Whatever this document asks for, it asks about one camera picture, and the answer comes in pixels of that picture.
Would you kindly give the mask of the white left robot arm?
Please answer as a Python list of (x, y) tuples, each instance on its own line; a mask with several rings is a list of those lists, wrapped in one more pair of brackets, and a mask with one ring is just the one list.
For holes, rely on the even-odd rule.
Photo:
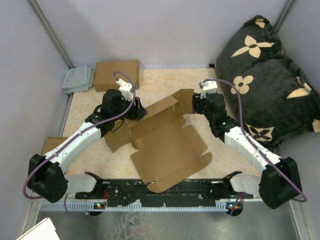
[(27, 190), (56, 203), (64, 196), (87, 193), (97, 199), (103, 195), (104, 186), (92, 173), (66, 176), (71, 163), (88, 147), (113, 132), (117, 121), (141, 120), (147, 111), (135, 90), (107, 90), (102, 104), (97, 106), (79, 129), (63, 143), (44, 155), (35, 154), (29, 160), (28, 176), (23, 184), (23, 195), (33, 199)]

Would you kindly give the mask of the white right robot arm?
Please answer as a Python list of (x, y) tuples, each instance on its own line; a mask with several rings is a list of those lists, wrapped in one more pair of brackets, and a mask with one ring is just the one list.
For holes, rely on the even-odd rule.
[(277, 209), (299, 195), (302, 185), (298, 165), (291, 157), (282, 158), (255, 141), (241, 124), (227, 114), (224, 97), (219, 93), (192, 95), (192, 112), (204, 115), (212, 134), (237, 150), (258, 172), (258, 176), (235, 171), (223, 180), (228, 198), (238, 194), (260, 197)]

